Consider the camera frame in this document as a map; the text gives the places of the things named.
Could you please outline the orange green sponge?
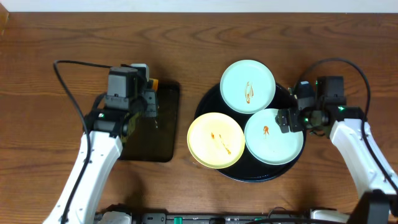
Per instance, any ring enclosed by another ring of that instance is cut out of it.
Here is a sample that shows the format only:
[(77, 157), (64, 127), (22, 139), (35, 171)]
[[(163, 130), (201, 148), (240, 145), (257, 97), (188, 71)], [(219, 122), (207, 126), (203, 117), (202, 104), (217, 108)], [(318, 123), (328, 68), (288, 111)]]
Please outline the orange green sponge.
[(152, 90), (154, 90), (154, 91), (157, 91), (158, 87), (159, 87), (158, 79), (150, 78), (149, 81), (148, 81), (147, 87), (152, 89)]

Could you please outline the light blue plate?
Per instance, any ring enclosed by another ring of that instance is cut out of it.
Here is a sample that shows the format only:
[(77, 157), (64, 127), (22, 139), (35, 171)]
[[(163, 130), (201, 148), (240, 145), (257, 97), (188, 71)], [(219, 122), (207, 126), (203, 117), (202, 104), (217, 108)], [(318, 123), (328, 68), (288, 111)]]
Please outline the light blue plate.
[(255, 60), (231, 64), (220, 81), (222, 99), (232, 110), (242, 114), (254, 114), (268, 107), (275, 89), (272, 72)]
[(268, 108), (253, 114), (247, 121), (244, 137), (249, 152), (269, 165), (282, 165), (298, 157), (304, 145), (302, 132), (283, 133), (275, 121), (277, 109)]

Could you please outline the light blue plate top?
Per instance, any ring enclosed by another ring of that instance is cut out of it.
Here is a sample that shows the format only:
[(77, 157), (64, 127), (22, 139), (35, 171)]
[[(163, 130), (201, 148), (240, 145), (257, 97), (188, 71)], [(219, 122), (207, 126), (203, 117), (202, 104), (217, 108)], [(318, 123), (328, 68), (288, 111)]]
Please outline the light blue plate top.
[(275, 89), (272, 72), (255, 60), (231, 64), (220, 81), (222, 99), (232, 110), (242, 114), (254, 114), (268, 107)]

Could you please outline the yellow plate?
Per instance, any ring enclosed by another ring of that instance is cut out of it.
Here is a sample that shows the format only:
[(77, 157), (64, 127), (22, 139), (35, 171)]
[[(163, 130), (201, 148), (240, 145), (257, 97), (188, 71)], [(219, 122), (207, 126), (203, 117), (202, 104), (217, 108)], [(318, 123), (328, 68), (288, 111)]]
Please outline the yellow plate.
[(211, 169), (224, 169), (235, 164), (245, 148), (240, 125), (223, 113), (205, 113), (196, 118), (187, 133), (192, 156)]

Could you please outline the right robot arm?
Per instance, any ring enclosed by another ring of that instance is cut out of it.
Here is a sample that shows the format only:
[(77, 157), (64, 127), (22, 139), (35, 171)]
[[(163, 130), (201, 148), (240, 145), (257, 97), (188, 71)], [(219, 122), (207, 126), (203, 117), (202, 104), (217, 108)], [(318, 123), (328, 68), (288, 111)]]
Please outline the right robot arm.
[(342, 155), (359, 202), (348, 223), (382, 223), (397, 215), (397, 174), (371, 134), (365, 113), (347, 106), (340, 77), (300, 82), (290, 92), (295, 105), (277, 112), (282, 133), (322, 131)]

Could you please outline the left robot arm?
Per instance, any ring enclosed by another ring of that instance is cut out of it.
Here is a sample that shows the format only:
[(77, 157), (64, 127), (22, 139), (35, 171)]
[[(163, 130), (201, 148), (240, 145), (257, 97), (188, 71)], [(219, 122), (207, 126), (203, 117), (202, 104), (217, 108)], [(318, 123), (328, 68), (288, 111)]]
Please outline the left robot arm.
[(55, 74), (78, 112), (83, 135), (67, 183), (45, 222), (93, 223), (109, 173), (136, 130), (136, 121), (159, 114), (158, 81), (149, 77), (144, 63), (107, 66), (108, 90), (95, 98), (88, 114), (83, 114), (60, 75), (59, 64), (58, 60), (53, 63)]

